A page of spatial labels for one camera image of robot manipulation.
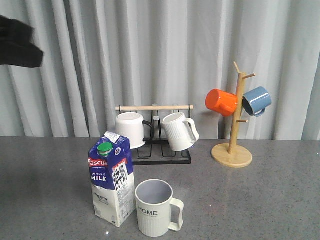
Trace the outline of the black gloved left hand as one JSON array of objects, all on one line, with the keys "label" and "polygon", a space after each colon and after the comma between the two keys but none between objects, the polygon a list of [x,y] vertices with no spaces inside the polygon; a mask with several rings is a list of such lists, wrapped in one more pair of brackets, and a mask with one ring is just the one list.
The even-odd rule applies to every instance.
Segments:
[{"label": "black gloved left hand", "polygon": [[16,19],[0,17],[0,64],[39,68],[43,51],[31,43],[34,28]]}]

